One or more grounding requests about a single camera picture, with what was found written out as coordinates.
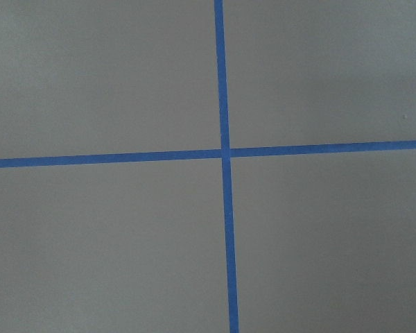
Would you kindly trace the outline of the crossing blue tape strip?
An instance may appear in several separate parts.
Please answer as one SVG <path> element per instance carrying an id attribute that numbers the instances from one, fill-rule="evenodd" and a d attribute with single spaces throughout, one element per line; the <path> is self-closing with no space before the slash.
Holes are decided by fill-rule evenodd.
<path id="1" fill-rule="evenodd" d="M 361 142 L 339 144 L 314 144 L 294 146 L 265 146 L 221 149 L 116 153 L 97 155 L 66 155 L 46 157 L 16 157 L 0 159 L 0 169 L 19 167 L 50 167 L 83 164 L 111 164 L 124 162 L 156 162 L 172 160 L 208 160 L 222 157 L 264 157 L 282 155 L 309 155 L 325 153 L 353 153 L 365 151 L 398 151 L 416 149 L 416 140 L 393 142 Z"/>

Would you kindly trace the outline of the long blue tape strip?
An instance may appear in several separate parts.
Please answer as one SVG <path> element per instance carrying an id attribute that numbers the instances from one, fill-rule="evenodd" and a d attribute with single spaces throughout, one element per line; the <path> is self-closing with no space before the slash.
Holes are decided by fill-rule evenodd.
<path id="1" fill-rule="evenodd" d="M 232 194 L 231 149 L 229 140 L 229 110 L 227 95 L 227 67 L 223 1 L 215 0 L 216 60 L 220 119 L 220 156 L 223 181 L 223 211 L 225 229 L 225 254 L 227 268 L 227 299 L 230 332 L 239 331 L 239 308 L 236 280 L 236 253 L 234 235 L 234 210 Z"/>

